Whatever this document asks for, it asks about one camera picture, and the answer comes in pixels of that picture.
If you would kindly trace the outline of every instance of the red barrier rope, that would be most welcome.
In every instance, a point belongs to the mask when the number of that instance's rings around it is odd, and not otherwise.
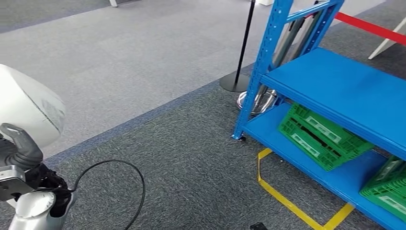
[[[337,13],[336,19],[340,20],[344,23],[350,24],[352,26],[358,27],[362,30],[365,30],[367,32],[370,32],[374,35],[378,35],[384,38],[388,38],[394,42],[397,42],[399,44],[402,44],[406,46],[406,36],[393,32],[391,30],[385,29],[383,27],[380,27],[378,25],[363,21],[358,18],[351,17],[349,15],[343,14],[343,13]]]

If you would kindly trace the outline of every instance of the stanchion post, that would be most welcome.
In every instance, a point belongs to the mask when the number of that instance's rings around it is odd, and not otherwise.
[[[240,58],[238,60],[238,67],[236,74],[229,74],[220,79],[220,86],[231,92],[243,92],[247,89],[249,83],[249,76],[240,78],[242,61],[244,59],[245,48],[247,46],[249,28],[251,27],[252,15],[254,14],[255,0],[251,0],[251,5],[248,12],[248,20],[244,33],[244,40],[242,42]]]

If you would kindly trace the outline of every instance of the blue shelf board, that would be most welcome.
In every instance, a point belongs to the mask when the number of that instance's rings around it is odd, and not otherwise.
[[[406,80],[317,48],[261,82],[406,160]]]
[[[359,195],[362,186],[386,162],[386,158],[374,151],[368,151],[338,168],[326,172],[278,131],[278,125],[290,107],[287,103],[273,107],[251,119],[243,129],[247,134],[383,227],[389,230],[406,230],[406,223],[401,219]]]

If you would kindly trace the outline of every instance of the white robot head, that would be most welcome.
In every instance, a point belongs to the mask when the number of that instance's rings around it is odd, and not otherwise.
[[[0,92],[0,124],[10,123],[24,129],[40,148],[58,139],[64,125],[65,105],[52,90],[0,64]]]

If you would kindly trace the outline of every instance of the dark gray carpet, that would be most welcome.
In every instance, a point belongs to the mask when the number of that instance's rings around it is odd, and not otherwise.
[[[401,5],[386,3],[361,18],[371,22],[382,13],[391,15],[386,27],[400,21]],[[394,46],[368,61],[380,38],[346,25],[331,30],[322,46],[406,79],[406,49]],[[249,74],[249,67],[243,71]],[[256,154],[264,147],[248,138],[230,138],[238,114],[235,94],[217,82],[182,105],[136,127],[122,127],[116,137],[101,134],[102,144],[85,145],[82,152],[61,153],[47,160],[70,184],[98,161],[122,159],[137,165],[147,183],[145,206],[131,229],[243,230],[262,221],[270,230],[310,229],[265,192],[256,182]],[[137,123],[137,118],[130,123]],[[344,202],[276,155],[263,160],[262,176],[278,191],[324,224]],[[120,230],[134,214],[140,198],[140,181],[129,167],[102,165],[85,176],[79,199],[69,214],[66,230]],[[6,229],[13,210],[0,204],[0,229]],[[339,230],[381,230],[354,211]]]
[[[117,3],[131,0],[117,0]],[[110,6],[109,0],[1,0],[0,33]]]

